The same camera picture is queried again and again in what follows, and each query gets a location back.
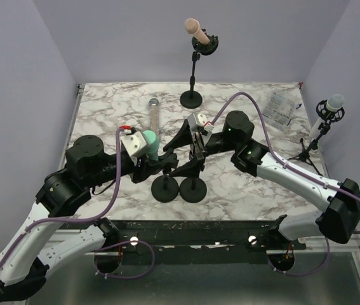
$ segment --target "round black base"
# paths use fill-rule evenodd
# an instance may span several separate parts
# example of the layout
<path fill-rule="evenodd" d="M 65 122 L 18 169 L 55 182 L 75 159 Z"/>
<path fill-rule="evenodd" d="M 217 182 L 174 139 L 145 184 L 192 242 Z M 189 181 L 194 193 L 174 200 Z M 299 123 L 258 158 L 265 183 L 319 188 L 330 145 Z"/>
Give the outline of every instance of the round black base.
<path fill-rule="evenodd" d="M 192 187 L 192 181 L 195 180 L 195 187 Z M 180 196 L 186 202 L 197 203 L 206 196 L 206 184 L 200 178 L 186 178 L 180 184 Z"/>
<path fill-rule="evenodd" d="M 152 183 L 153 197 L 163 203 L 173 201 L 178 195 L 178 189 L 178 183 L 173 177 L 160 176 Z"/>
<path fill-rule="evenodd" d="M 194 91 L 192 98 L 190 97 L 191 91 L 188 90 L 181 94 L 180 103 L 183 107 L 188 109 L 195 109 L 203 103 L 203 97 L 197 91 Z"/>

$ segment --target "pink foam microphone cover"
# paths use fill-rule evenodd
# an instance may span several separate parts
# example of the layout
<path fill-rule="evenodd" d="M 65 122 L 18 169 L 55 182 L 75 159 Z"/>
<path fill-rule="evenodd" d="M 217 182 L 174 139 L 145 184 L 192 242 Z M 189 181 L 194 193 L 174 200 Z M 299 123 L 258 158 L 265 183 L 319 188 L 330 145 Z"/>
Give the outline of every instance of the pink foam microphone cover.
<path fill-rule="evenodd" d="M 188 34 L 193 35 L 200 43 L 202 44 L 210 43 L 210 39 L 203 32 L 203 30 L 201 30 L 198 20 L 195 20 L 193 18 L 186 19 L 185 29 L 187 30 Z"/>

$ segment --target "red clip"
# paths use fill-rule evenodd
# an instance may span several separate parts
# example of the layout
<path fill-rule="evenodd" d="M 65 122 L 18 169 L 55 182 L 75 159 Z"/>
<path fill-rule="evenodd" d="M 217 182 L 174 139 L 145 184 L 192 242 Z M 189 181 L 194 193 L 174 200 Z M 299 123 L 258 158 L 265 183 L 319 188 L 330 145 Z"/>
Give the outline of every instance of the red clip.
<path fill-rule="evenodd" d="M 119 127 L 120 129 L 126 129 L 126 130 L 131 130 L 131 126 L 129 125 L 122 125 Z"/>

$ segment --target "cable clip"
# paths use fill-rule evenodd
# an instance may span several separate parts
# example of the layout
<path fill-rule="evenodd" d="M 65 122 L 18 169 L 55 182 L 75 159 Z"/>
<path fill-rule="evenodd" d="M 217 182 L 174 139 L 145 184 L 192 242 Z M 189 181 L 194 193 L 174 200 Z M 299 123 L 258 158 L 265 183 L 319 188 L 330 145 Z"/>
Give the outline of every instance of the cable clip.
<path fill-rule="evenodd" d="M 31 230 L 26 230 L 27 227 L 20 233 L 21 235 L 27 235 L 31 232 Z"/>

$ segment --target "tripod stand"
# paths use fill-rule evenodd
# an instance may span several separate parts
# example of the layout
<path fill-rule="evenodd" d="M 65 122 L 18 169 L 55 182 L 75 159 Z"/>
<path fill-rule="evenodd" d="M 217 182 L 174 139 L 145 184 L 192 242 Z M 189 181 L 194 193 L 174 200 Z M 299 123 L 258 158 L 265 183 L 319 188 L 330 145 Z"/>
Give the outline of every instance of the tripod stand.
<path fill-rule="evenodd" d="M 303 138 L 301 138 L 300 143 L 301 143 L 301 146 L 302 146 L 302 151 L 298 155 L 296 155 L 295 157 L 292 157 L 292 158 L 290 158 L 288 160 L 299 160 L 299 161 L 304 162 L 304 163 L 306 163 L 308 165 L 311 165 L 314 168 L 314 170 L 317 172 L 317 174 L 322 176 L 322 174 L 319 172 L 319 170 L 317 169 L 315 164 L 312 162 L 312 160 L 310 158 L 310 155 L 309 155 L 309 152 L 311 150 L 317 150 L 318 149 L 319 139 L 322 136 L 326 135 L 327 132 L 330 129 L 331 129 L 331 125 L 328 122 L 324 122 L 322 124 L 322 126 L 321 126 L 318 137 L 316 137 L 316 139 L 312 140 L 307 148 L 305 148 L 304 140 L 303 140 Z"/>

